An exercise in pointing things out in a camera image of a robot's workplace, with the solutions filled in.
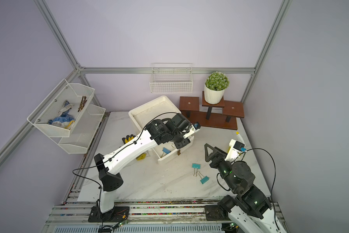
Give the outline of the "white drawer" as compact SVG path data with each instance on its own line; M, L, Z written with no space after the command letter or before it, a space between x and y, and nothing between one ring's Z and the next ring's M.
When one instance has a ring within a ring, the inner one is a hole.
M194 136L190 136L190 144L186 145L185 147L183 147L181 149L177 149L173 142L168 142L168 143L165 143L165 144L161 144L161 145L155 146L152 149L149 149L148 150L148 154L152 158L154 158L154 160L159 165L163 165L163 164L166 164L166 163L170 162L171 160L177 158L185 150L187 150L189 147L191 147L193 145L193 141L194 141ZM163 148L169 149L171 151L171 153L165 154L162 151Z

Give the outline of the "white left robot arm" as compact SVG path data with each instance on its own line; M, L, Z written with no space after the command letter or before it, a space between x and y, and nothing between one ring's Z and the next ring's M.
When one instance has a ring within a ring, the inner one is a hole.
M119 149L94 156L101 182L98 208L100 213L112 211L115 206L115 190L123 185L120 171L139 155L158 145L171 142L180 150L190 144L190 137L200 130L200 123L191 123L181 113L173 113L172 118L154 118L142 131Z

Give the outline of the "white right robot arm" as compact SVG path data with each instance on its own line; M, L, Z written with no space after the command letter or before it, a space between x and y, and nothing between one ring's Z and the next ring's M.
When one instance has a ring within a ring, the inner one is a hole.
M244 233L285 233L274 206L265 194L254 185L255 175L248 164L235 160L232 155L245 154L244 145L237 142L230 151L205 144L205 161L217 169L217 178L222 178L226 191L235 196L224 196L216 205L205 206L206 220L230 220L230 229L242 229Z

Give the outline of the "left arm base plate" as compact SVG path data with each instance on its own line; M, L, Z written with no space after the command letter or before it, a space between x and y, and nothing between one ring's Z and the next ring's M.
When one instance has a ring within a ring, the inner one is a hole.
M102 213L99 205L92 207L88 222L101 223L103 222L123 222L129 216L130 208L128 206L115 206L112 210Z

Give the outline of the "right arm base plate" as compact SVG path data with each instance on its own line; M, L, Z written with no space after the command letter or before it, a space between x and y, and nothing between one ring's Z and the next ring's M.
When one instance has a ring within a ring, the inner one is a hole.
M206 205L205 214L207 221L230 220L228 215L235 206L234 198L230 195L223 197L217 205Z

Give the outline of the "blue binder clip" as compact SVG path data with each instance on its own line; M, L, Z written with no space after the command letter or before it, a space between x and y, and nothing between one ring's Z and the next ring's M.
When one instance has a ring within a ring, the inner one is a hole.
M171 153L171 151L167 148L163 148L162 151L165 153L165 154L169 154Z

